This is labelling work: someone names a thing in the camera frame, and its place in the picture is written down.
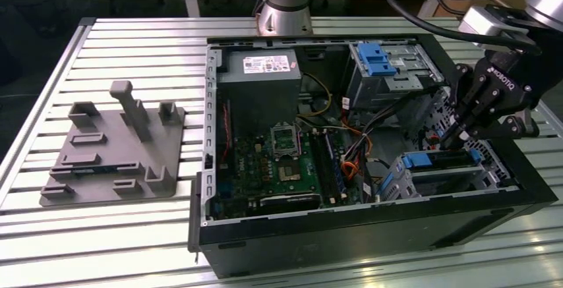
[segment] yellow wire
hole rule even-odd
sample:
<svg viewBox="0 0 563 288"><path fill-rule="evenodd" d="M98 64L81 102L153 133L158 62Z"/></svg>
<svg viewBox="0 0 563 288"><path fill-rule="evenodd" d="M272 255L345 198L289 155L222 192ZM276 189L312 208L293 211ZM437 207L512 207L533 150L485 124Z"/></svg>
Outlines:
<svg viewBox="0 0 563 288"><path fill-rule="evenodd" d="M322 87L324 91L326 92L326 96L328 96L326 106L322 108L322 110L320 110L317 112L301 113L301 114L297 115L298 117L312 117L314 115L320 115L321 113L324 113L328 110L328 108L330 108L332 94L330 94L330 91L328 91L328 87L321 83L321 81L312 74L308 74L306 72L304 72L302 75L306 75L308 77L310 77L318 83L318 85Z"/></svg>

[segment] gray plastic holder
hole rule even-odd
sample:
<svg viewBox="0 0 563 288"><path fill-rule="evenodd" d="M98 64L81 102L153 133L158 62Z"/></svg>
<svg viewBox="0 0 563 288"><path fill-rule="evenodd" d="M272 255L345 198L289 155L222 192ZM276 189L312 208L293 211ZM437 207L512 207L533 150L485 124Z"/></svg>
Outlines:
<svg viewBox="0 0 563 288"><path fill-rule="evenodd" d="M72 105L73 125L41 189L41 206L174 195L184 109L173 102L144 109L132 90L128 80L112 83L109 94L122 110L98 111L92 102Z"/></svg>

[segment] power supply label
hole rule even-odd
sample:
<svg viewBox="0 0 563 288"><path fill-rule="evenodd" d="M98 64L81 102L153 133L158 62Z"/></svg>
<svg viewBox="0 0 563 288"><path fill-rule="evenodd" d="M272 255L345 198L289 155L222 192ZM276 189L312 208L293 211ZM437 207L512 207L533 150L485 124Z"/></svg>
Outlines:
<svg viewBox="0 0 563 288"><path fill-rule="evenodd" d="M245 57L242 59L242 64L244 74L290 71L289 60L286 55Z"/></svg>

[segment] green motherboard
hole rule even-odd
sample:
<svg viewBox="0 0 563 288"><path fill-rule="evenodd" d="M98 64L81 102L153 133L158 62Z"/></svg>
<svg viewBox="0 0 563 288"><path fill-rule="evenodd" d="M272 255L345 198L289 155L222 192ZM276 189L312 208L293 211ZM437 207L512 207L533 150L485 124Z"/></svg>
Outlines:
<svg viewBox="0 0 563 288"><path fill-rule="evenodd" d="M338 159L344 153L337 132L301 132L284 126L254 137L234 138L232 152L234 174L218 182L218 219L252 216L260 200L284 196L313 194L318 208L356 203L357 189L344 187L338 163L324 159L318 168L321 154Z"/></svg>

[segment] robotiq logo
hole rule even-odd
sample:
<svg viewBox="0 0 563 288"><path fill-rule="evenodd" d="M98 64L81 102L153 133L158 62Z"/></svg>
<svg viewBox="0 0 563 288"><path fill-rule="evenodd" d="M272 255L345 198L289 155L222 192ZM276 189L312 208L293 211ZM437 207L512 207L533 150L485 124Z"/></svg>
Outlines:
<svg viewBox="0 0 563 288"><path fill-rule="evenodd" d="M508 79L508 77L504 76L504 74L499 72L496 68L493 67L489 67L489 69L487 69L487 72L491 72L492 74L495 74L496 78L500 79L503 84L508 87L509 91L512 91L512 89L515 88L515 85L512 81Z"/></svg>

